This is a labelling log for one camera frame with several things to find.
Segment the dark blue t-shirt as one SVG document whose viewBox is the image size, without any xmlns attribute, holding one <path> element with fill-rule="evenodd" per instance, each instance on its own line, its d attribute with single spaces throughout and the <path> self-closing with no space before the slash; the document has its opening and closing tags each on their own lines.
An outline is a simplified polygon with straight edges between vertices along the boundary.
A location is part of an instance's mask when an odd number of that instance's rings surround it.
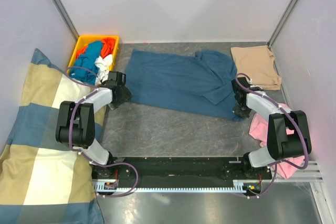
<svg viewBox="0 0 336 224">
<path fill-rule="evenodd" d="M 236 73 L 230 56 L 206 49 L 194 56 L 134 49 L 125 69 L 133 103 L 240 122 L 233 111 Z"/>
</svg>

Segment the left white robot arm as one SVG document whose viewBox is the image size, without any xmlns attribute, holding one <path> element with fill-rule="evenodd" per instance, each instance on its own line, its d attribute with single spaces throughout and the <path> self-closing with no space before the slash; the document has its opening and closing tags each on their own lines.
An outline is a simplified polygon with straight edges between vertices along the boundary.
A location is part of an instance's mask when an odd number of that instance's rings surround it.
<svg viewBox="0 0 336 224">
<path fill-rule="evenodd" d="M 96 165 L 97 173 L 103 178 L 114 175 L 114 157 L 96 139 L 94 116 L 107 105 L 115 109 L 131 99 L 126 82 L 126 74 L 110 71 L 102 85 L 76 102 L 63 101 L 59 108 L 56 141 Z"/>
</svg>

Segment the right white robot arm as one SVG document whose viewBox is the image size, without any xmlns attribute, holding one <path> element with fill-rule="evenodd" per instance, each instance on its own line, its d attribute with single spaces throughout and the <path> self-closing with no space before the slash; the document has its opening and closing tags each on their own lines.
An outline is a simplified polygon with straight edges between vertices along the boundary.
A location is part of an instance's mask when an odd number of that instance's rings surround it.
<svg viewBox="0 0 336 224">
<path fill-rule="evenodd" d="M 246 162 L 240 166 L 241 174 L 251 179 L 259 173 L 260 167 L 279 163 L 306 169 L 312 149 L 306 114 L 282 106 L 261 87 L 253 85 L 246 74 L 237 74 L 232 87 L 236 99 L 233 112 L 247 118 L 254 110 L 268 123 L 266 146 L 244 155 Z"/>
</svg>

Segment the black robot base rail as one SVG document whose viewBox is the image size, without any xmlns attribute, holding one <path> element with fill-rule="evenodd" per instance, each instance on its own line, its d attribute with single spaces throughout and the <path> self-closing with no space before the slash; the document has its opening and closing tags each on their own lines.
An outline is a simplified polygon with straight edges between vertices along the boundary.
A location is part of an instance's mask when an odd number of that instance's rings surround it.
<svg viewBox="0 0 336 224">
<path fill-rule="evenodd" d="M 154 183 L 163 179 L 171 186 L 174 182 L 191 180 L 263 180 L 272 179 L 272 173 L 265 167 L 253 168 L 243 157 L 126 157 L 127 165 L 92 168 L 93 179 L 117 179 L 128 183 L 136 179 L 136 168 L 140 183 Z"/>
</svg>

